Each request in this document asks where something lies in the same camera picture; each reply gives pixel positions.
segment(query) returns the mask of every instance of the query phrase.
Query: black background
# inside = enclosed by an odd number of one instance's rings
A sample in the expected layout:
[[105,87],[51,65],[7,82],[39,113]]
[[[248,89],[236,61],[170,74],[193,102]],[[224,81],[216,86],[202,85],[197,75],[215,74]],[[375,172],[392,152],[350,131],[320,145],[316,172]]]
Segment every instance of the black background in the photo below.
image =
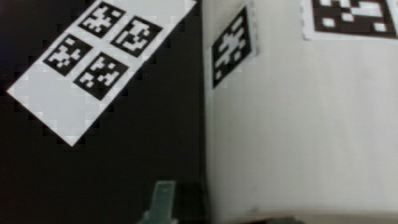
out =
[[200,182],[200,6],[74,147],[5,93],[92,1],[0,1],[0,223],[131,224],[156,180]]

